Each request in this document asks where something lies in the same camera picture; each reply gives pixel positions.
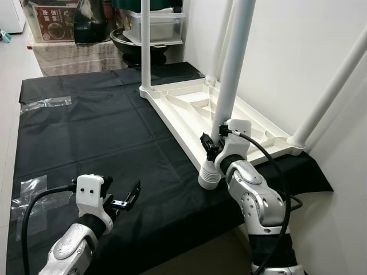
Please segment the white plastic children table top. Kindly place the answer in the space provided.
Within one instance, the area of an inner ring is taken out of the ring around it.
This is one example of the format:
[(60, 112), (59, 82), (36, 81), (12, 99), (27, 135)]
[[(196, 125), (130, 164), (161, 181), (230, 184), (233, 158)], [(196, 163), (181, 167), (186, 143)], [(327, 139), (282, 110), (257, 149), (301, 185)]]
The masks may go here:
[[(199, 78), (155, 85), (144, 95), (195, 168), (200, 168), (206, 158), (200, 136), (212, 131), (220, 86), (217, 81)], [(231, 118), (251, 121), (252, 138), (273, 158), (302, 152), (301, 148), (288, 143), (289, 135), (285, 131), (240, 97), (235, 98)]]

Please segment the dark green round lid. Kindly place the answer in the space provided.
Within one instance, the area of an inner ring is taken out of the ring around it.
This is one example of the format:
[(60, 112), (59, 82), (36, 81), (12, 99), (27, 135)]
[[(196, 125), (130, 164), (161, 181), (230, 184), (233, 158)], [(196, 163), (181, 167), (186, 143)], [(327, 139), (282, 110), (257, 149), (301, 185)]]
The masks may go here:
[[(182, 7), (183, 0), (149, 0), (150, 10), (163, 10)], [(142, 0), (112, 0), (112, 7), (118, 10), (131, 10), (140, 13)]]

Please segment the clear plastic storage box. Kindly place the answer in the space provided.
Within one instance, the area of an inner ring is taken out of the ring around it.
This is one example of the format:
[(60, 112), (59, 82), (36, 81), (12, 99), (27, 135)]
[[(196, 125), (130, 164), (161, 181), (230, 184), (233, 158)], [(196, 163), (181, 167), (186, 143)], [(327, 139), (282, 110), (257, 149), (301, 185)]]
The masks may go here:
[[(123, 35), (136, 45), (142, 44), (142, 15), (130, 10), (121, 10)], [(185, 13), (174, 13), (173, 8), (150, 12), (150, 44), (179, 45), (182, 40), (182, 23)]]

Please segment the black tablecloth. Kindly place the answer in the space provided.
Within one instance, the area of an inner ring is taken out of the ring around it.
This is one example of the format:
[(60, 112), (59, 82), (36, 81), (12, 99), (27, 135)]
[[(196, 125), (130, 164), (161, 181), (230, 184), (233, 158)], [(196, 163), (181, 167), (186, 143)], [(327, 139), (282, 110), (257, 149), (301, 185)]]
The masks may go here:
[(154, 107), (140, 97), (140, 70), (31, 78), (22, 104), (70, 97), (62, 107), (20, 115), (13, 196), (21, 183), (45, 176), (48, 188), (79, 175), (113, 179), (123, 199), (139, 182), (134, 208), (121, 213), (85, 275), (138, 275), (172, 260), (243, 222), (225, 185), (204, 190), (198, 169)]

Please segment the clear tape patch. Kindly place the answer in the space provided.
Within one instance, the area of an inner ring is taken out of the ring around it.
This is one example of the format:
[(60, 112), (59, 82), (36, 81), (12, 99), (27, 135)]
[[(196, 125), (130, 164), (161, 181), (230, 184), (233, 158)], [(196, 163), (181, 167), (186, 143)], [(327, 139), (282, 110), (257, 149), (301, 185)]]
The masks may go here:
[[(20, 183), (18, 196), (11, 199), (10, 220), (16, 222), (15, 241), (21, 240), (21, 227), (24, 214), (29, 203), (37, 194), (47, 191), (47, 176), (38, 176)], [(30, 214), (31, 220), (28, 223), (27, 234), (35, 235), (48, 228), (48, 212), (58, 206), (55, 194), (40, 198), (35, 204)]]

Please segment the white refrigerator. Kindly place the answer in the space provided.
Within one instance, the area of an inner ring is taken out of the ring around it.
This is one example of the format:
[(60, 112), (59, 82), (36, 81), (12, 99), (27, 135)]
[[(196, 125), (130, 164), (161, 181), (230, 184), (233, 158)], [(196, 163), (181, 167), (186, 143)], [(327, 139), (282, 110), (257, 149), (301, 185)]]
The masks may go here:
[(26, 26), (21, 0), (0, 0), (0, 30), (21, 34)]

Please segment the black wok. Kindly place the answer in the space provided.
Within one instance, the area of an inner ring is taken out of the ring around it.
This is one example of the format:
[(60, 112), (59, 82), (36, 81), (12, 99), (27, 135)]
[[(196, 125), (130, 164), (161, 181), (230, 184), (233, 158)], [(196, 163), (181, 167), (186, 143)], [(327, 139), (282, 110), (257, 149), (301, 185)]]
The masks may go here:
[[(115, 47), (123, 53), (123, 62), (127, 66), (141, 66), (142, 48), (134, 44), (123, 34), (123, 28), (118, 28), (110, 32), (110, 39), (115, 44)], [(166, 51), (170, 45), (152, 45), (150, 47), (150, 63), (152, 65), (165, 65), (167, 63)]]

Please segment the clear plastic bag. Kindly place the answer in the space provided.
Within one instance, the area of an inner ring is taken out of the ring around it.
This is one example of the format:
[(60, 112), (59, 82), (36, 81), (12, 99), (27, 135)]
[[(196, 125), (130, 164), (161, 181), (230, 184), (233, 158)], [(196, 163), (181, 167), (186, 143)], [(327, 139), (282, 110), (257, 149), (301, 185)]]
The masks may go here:
[(55, 99), (37, 100), (32, 103), (26, 103), (24, 105), (21, 105), (20, 114), (23, 115), (23, 113), (31, 112), (39, 108), (65, 107), (66, 105), (71, 105), (71, 104), (72, 104), (72, 99), (69, 96), (55, 97)]

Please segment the black plastic bag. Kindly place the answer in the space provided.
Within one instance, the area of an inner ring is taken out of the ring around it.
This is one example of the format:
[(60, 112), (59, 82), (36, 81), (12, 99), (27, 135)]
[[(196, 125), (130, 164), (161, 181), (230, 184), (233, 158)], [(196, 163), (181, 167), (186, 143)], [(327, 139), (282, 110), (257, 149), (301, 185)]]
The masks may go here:
[(112, 0), (79, 0), (73, 18), (77, 45), (99, 44), (110, 40)]

